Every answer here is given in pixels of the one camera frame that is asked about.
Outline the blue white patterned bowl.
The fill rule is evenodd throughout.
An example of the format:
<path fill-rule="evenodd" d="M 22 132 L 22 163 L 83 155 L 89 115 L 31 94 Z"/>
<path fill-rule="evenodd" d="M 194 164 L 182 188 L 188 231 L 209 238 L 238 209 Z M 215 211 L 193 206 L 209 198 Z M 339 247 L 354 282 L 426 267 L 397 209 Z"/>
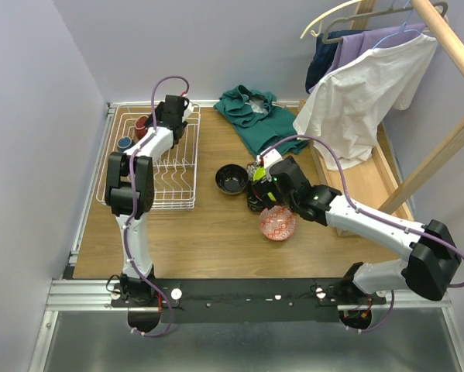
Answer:
<path fill-rule="evenodd" d="M 259 230 L 268 239 L 284 241 L 292 237 L 296 228 L 294 214 L 285 206 L 265 208 L 259 214 Z"/>

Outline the green round plate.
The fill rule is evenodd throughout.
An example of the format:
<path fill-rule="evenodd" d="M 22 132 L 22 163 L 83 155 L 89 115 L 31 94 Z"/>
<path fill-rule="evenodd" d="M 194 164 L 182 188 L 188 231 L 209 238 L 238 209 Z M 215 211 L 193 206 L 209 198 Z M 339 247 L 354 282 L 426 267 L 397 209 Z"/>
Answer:
<path fill-rule="evenodd" d="M 253 179 L 252 179 L 252 182 L 255 183 L 255 182 L 261 182 L 261 181 L 264 181 L 267 179 L 267 175 L 266 175 L 266 171 L 265 171 L 265 168 L 264 167 L 258 167 L 256 168 L 255 172 L 254 172 L 254 175 L 253 175 Z"/>

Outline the black square floral plate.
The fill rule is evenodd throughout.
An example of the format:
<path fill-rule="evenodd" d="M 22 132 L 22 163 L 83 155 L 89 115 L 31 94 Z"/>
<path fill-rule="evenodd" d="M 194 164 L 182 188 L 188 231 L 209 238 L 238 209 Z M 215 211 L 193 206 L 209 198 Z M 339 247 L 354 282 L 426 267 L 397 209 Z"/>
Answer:
<path fill-rule="evenodd" d="M 266 196 L 266 186 L 264 182 L 252 182 L 256 168 L 260 167 L 256 162 L 249 163 L 246 171 L 248 174 L 248 181 L 246 185 L 247 193 L 247 206 L 252 212 L 261 212 L 267 207 L 269 203 Z"/>

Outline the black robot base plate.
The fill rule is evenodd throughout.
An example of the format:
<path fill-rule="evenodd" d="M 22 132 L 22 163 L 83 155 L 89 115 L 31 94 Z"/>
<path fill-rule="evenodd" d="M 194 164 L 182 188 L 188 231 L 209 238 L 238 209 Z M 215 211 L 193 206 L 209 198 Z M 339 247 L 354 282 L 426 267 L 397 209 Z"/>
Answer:
<path fill-rule="evenodd" d="M 168 279 L 149 284 L 122 276 L 110 289 L 112 306 L 130 308 L 132 325 L 231 322 L 338 322 L 343 306 L 364 325 L 386 300 L 363 294 L 340 278 Z"/>

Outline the red bowl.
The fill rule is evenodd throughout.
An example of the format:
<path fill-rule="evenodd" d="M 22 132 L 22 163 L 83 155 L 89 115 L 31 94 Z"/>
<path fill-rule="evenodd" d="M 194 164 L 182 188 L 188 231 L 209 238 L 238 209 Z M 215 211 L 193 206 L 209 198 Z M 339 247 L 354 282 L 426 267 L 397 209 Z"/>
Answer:
<path fill-rule="evenodd" d="M 141 140 L 148 131 L 148 128 L 146 127 L 146 122 L 147 122 L 148 117 L 147 116 L 140 116 L 134 125 L 135 129 L 135 135 L 137 140 Z"/>

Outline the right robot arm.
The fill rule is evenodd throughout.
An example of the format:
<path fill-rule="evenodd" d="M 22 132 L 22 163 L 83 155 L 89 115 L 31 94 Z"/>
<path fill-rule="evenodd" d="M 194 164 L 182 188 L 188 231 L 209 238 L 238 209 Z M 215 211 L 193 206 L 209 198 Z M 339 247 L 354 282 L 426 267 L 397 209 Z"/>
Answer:
<path fill-rule="evenodd" d="M 448 228 L 399 219 L 354 201 L 327 185 L 312 185 L 293 157 L 258 159 L 253 190 L 267 208 L 284 205 L 309 222 L 344 229 L 394 252 L 396 260 L 353 264 L 330 293 L 360 302 L 378 291 L 410 290 L 440 301 L 461 264 Z"/>

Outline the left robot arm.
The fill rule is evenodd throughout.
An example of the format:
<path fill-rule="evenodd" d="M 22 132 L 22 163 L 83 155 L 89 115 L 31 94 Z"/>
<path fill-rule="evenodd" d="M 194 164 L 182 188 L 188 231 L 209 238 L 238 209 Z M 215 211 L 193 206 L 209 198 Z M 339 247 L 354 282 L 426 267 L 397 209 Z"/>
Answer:
<path fill-rule="evenodd" d="M 155 197 L 153 162 L 175 147 L 187 127 L 191 103 L 168 95 L 146 118 L 145 135 L 132 147 L 108 156 L 105 203 L 119 225 L 124 264 L 113 293 L 139 306 L 157 296 L 147 239 L 147 217 Z"/>

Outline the beige ceramic bowl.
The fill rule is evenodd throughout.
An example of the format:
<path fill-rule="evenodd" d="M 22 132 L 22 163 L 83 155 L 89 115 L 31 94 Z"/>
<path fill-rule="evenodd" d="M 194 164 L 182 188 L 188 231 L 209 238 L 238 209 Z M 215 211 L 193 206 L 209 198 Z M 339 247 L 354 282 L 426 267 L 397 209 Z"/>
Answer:
<path fill-rule="evenodd" d="M 226 164 L 215 174 L 218 189 L 226 195 L 238 195 L 246 189 L 248 174 L 244 167 Z"/>

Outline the blue mug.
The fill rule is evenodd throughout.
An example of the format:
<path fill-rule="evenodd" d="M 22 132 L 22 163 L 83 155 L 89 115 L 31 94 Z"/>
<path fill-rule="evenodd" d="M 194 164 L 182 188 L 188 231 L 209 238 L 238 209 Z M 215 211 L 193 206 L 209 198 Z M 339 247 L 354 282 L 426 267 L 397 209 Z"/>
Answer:
<path fill-rule="evenodd" d="M 134 140 L 129 136 L 123 136 L 117 142 L 117 149 L 119 152 L 127 151 L 134 146 Z"/>

